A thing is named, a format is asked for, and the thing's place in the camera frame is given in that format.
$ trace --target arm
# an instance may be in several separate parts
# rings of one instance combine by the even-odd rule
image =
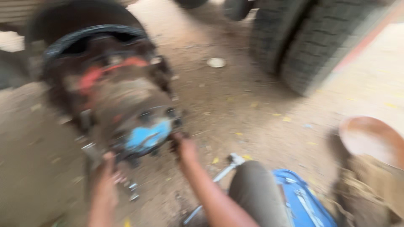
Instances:
[[[197,159],[196,145],[184,135],[173,135],[178,144],[180,168],[200,200],[211,227],[259,227],[252,217],[214,183]]]
[[[115,184],[121,177],[118,172],[114,172],[114,153],[108,152],[103,158],[103,164],[95,172],[87,227],[111,227],[114,221],[115,206],[118,203]]]

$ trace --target gray pants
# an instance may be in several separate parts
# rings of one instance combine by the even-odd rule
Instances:
[[[237,168],[229,196],[260,227],[290,226],[275,177],[257,161],[245,162]]]

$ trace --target dirt ground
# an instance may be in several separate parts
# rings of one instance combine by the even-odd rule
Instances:
[[[211,175],[226,156],[249,155],[268,169],[300,174],[322,196],[338,175],[343,149],[340,121],[364,114],[404,131],[404,23],[389,25],[359,59],[310,98],[290,92],[261,72],[248,56],[254,13],[241,22],[221,14],[221,0],[185,11],[171,0],[141,0],[129,10],[166,55],[179,79],[177,106],[186,110],[185,129],[199,145]],[[0,47],[15,51],[21,38],[0,33]],[[224,68],[206,60],[222,57]],[[71,128],[49,115],[41,84],[0,92],[0,226],[40,226],[64,214],[68,226],[84,226],[83,156]],[[215,157],[219,162],[212,164]],[[142,158],[133,170],[140,199],[120,193],[115,226],[180,226],[197,201],[175,157]],[[203,213],[191,226],[202,225]]]

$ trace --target bowl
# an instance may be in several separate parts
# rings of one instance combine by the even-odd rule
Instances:
[[[342,121],[339,136],[351,155],[368,154],[404,169],[404,138],[385,122],[370,116]]]

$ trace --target red paint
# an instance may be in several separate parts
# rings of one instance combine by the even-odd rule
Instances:
[[[128,66],[128,65],[136,65],[139,67],[144,67],[149,65],[149,63],[141,58],[138,57],[129,57],[125,59],[122,64],[119,65],[114,65],[108,68],[101,68],[97,66],[91,66],[89,67],[83,77],[80,80],[80,92],[82,95],[89,95],[90,94],[90,89],[93,87],[94,83],[99,79],[106,71],[110,71],[122,66]]]
[[[122,119],[122,114],[118,114],[112,118],[113,123],[118,123]]]

